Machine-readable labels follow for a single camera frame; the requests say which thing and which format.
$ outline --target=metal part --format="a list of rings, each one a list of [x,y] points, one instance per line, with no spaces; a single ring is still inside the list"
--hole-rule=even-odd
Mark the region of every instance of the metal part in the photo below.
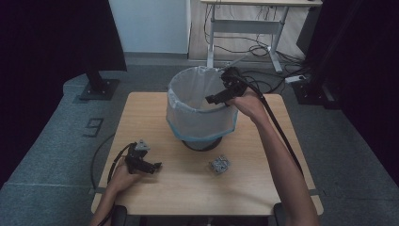
[[[140,141],[138,141],[136,147],[135,147],[136,151],[149,151],[150,147],[147,145],[146,142],[144,142],[143,139],[141,139]]]
[[[214,169],[216,173],[225,172],[231,165],[230,161],[226,158],[224,154],[219,156],[215,161],[209,162],[209,165]]]

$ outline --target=forearm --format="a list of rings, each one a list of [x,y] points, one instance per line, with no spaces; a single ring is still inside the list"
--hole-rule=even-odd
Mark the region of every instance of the forearm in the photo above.
[[[93,219],[90,222],[90,226],[99,225],[100,222],[108,215],[114,205],[117,194],[118,192],[112,189],[107,189],[105,191],[105,193],[101,197],[97,210],[94,213]],[[106,222],[105,225],[111,225],[111,218]]]
[[[253,121],[258,128],[276,190],[289,216],[288,222],[317,225],[314,204],[294,159],[265,114]]]

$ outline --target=white trash bag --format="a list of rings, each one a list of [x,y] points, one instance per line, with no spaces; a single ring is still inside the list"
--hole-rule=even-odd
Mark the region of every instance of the white trash bag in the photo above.
[[[221,73],[195,67],[176,74],[168,85],[167,121],[182,141],[211,141],[234,131],[238,110],[224,103],[208,104],[206,96],[224,90]]]

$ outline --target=black cable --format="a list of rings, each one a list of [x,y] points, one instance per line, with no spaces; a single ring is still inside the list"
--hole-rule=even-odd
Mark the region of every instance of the black cable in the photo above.
[[[114,172],[115,167],[117,166],[118,161],[120,160],[120,157],[122,156],[123,152],[128,149],[132,144],[128,144],[126,145],[126,147],[124,147],[124,149],[122,149],[122,151],[120,151],[120,153],[118,153],[117,157],[114,159],[114,162],[112,163],[111,169],[109,170],[108,173],[108,180],[107,182],[109,183],[112,179],[112,173]]]
[[[94,182],[94,175],[93,175],[93,168],[94,168],[94,160],[96,158],[96,155],[98,153],[98,151],[100,151],[100,149],[103,147],[103,145],[111,138],[115,135],[112,134],[111,136],[109,136],[106,140],[103,141],[103,143],[100,144],[100,146],[97,148],[96,152],[94,153],[93,157],[91,158],[91,165],[90,165],[90,179],[91,179],[91,185],[93,186],[93,189],[97,189],[97,186]]]
[[[286,145],[288,151],[290,152],[292,158],[294,159],[296,165],[298,166],[299,171],[300,171],[300,172],[302,173],[302,175],[303,175],[303,170],[302,170],[302,168],[301,168],[301,166],[300,166],[300,164],[299,164],[299,161],[298,161],[298,159],[297,159],[297,157],[296,157],[296,155],[295,155],[295,153],[294,153],[294,150],[293,150],[293,148],[291,147],[291,144],[290,144],[290,142],[288,141],[287,137],[285,136],[284,132],[282,131],[281,126],[279,125],[279,122],[277,121],[277,119],[276,119],[276,117],[275,117],[275,115],[274,115],[272,109],[270,108],[268,102],[267,102],[266,99],[264,98],[263,93],[261,93],[260,90],[256,89],[256,87],[253,86],[251,83],[249,83],[246,79],[242,78],[242,77],[240,76],[241,74],[240,74],[240,72],[238,71],[238,69],[235,68],[235,72],[236,72],[238,75],[232,75],[232,77],[238,79],[240,82],[243,82],[243,83],[247,84],[248,87],[251,88],[252,90],[254,90],[254,91],[256,92],[256,94],[258,95],[258,97],[260,98],[262,104],[264,105],[264,108],[266,109],[268,115],[270,116],[270,119],[271,119],[272,122],[275,124],[276,129],[279,131],[279,134],[280,134],[281,138],[283,139],[283,141],[284,141],[284,143],[285,143],[285,145]]]
[[[117,155],[117,157],[114,159],[114,162],[112,163],[111,169],[109,170],[108,173],[108,180],[107,183],[109,184],[109,182],[112,179],[112,173],[114,172],[114,169],[118,163],[118,161],[120,160],[120,157],[122,156],[123,152],[128,149],[132,144],[128,144],[122,151],[120,151],[120,153]],[[106,224],[106,222],[111,218],[112,214],[114,213],[115,210],[115,202],[112,204],[112,208],[111,210],[109,210],[108,214],[105,216],[105,218],[98,224],[98,226],[103,226]]]

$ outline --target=desk leg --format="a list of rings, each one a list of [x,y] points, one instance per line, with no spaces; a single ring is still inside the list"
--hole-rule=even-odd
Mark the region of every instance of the desk leg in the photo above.
[[[272,59],[272,63],[276,70],[276,73],[282,73],[282,68],[279,64],[279,57],[276,54],[276,49],[277,49],[277,45],[279,44],[279,37],[281,36],[282,28],[284,28],[284,25],[285,25],[285,19],[287,18],[288,9],[289,9],[289,7],[284,7],[282,17],[279,20],[279,28],[276,33],[276,37],[273,39],[272,46],[268,47],[269,55],[270,55],[270,58]]]
[[[206,66],[208,68],[214,67],[214,22],[215,5],[212,5],[211,31],[209,32],[208,58],[206,60]]]

